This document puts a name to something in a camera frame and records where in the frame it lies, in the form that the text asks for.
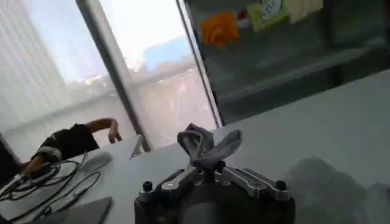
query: paper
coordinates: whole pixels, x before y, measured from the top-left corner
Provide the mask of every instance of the paper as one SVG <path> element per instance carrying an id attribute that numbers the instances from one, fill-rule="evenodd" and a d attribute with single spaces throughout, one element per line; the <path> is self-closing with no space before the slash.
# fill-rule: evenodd
<path id="1" fill-rule="evenodd" d="M 309 14 L 322 9 L 322 0 L 284 0 L 290 23 L 294 24 Z"/>

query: bolt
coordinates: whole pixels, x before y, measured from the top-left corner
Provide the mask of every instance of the bolt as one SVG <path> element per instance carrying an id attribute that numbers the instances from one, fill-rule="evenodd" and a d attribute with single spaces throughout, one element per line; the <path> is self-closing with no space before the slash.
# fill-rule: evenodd
<path id="1" fill-rule="evenodd" d="M 287 191 L 287 184 L 282 180 L 276 181 L 276 189 L 280 191 Z"/>
<path id="2" fill-rule="evenodd" d="M 153 183 L 150 182 L 150 181 L 145 181 L 143 184 L 142 184 L 142 189 L 145 191 L 145 192 L 150 192 L 153 190 Z"/>

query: black shirt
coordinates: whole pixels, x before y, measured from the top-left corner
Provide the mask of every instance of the black shirt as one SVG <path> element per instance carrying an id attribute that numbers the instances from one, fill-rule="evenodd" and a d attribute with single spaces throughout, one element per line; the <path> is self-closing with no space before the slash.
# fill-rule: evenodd
<path id="1" fill-rule="evenodd" d="M 59 149 L 64 160 L 99 148 L 92 133 L 83 124 L 75 124 L 70 129 L 54 132 L 42 146 Z"/>

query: cable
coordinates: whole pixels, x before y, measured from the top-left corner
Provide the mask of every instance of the cable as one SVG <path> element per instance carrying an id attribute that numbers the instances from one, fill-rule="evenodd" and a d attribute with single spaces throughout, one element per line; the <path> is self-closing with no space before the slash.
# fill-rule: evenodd
<path id="1" fill-rule="evenodd" d="M 55 178 L 55 175 L 59 173 L 61 165 L 67 164 L 67 163 L 75 164 L 74 169 L 67 175 Z M 49 169 L 51 169 L 50 173 L 48 173 L 47 175 L 44 175 L 43 177 L 37 178 L 37 180 L 35 180 L 35 179 L 24 180 L 23 179 L 24 177 L 22 176 L 20 179 L 16 180 L 13 184 L 11 184 L 3 192 L 3 194 L 0 196 L 0 201 L 4 201 L 4 200 L 17 201 L 17 200 L 25 198 L 28 195 L 34 193 L 36 190 L 38 190 L 41 187 L 48 187 L 48 186 L 53 186 L 53 185 L 59 184 L 59 183 L 65 181 L 66 179 L 70 178 L 72 175 L 74 175 L 76 172 L 77 166 L 79 164 L 80 163 L 78 163 L 76 161 L 68 161 L 68 160 L 61 161 L 61 162 L 55 163 L 55 164 L 44 164 L 43 166 L 40 167 L 40 169 L 46 169 L 47 167 L 49 167 Z M 13 194 L 13 193 L 25 192 L 28 190 L 31 190 L 31 191 L 29 191 L 23 195 L 14 195 Z"/>
<path id="2" fill-rule="evenodd" d="M 80 167 L 84 164 L 84 161 L 85 161 L 85 158 L 87 157 L 87 151 L 84 152 L 84 155 L 83 155 L 83 160 L 81 161 L 81 163 L 79 163 L 77 165 L 77 167 L 73 170 L 72 174 L 69 176 L 69 178 L 65 181 L 65 183 L 56 191 L 54 192 L 50 197 L 48 197 L 47 199 L 41 201 L 39 204 L 37 204 L 36 206 L 34 206 L 33 208 L 30 208 L 29 210 L 27 210 L 25 213 L 22 213 L 12 219 L 10 219 L 10 222 L 13 223 L 15 221 L 18 221 L 22 218 L 24 218 L 25 216 L 29 215 L 31 212 L 34 212 L 35 210 L 37 210 L 39 207 L 41 207 L 42 205 L 46 204 L 47 202 L 49 202 L 50 200 L 52 200 L 53 198 L 55 198 L 69 183 L 70 181 L 74 178 L 74 176 L 76 175 L 76 173 L 79 171 Z"/>
<path id="3" fill-rule="evenodd" d="M 77 189 L 77 187 L 79 187 L 84 181 L 88 180 L 89 178 L 91 178 L 92 176 L 94 175 L 97 175 L 96 179 L 86 188 L 82 189 L 79 193 L 75 194 L 73 199 L 69 202 L 67 202 L 66 205 L 62 206 L 61 208 L 59 208 L 58 210 L 56 211 L 52 211 L 52 208 L 51 206 L 64 199 L 65 197 L 67 197 L 71 192 L 73 192 L 74 190 Z M 67 210 L 69 209 L 71 206 L 73 206 L 74 204 L 76 204 L 79 199 L 87 192 L 91 189 L 91 187 L 93 187 L 96 182 L 98 182 L 98 180 L 100 179 L 100 176 L 101 176 L 101 173 L 100 171 L 97 171 L 97 172 L 93 172 L 91 174 L 89 174 L 87 177 L 85 177 L 84 179 L 82 179 L 81 181 L 79 181 L 74 187 L 72 187 L 67 193 L 63 194 L 61 197 L 55 199 L 54 201 L 50 202 L 50 204 L 46 205 L 35 217 L 33 220 L 36 220 L 36 219 L 39 219 L 41 217 L 46 217 L 52 213 L 55 213 L 55 212 L 61 212 L 61 211 L 64 211 L 64 210 Z"/>

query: white mouse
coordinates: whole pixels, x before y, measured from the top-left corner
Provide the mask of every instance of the white mouse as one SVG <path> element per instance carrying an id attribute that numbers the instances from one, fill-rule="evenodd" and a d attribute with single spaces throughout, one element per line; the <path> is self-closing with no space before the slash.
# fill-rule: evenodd
<path id="1" fill-rule="evenodd" d="M 81 171 L 86 173 L 97 171 L 98 169 L 107 165 L 111 160 L 111 154 L 108 152 L 100 152 L 85 162 L 85 164 L 81 167 Z"/>

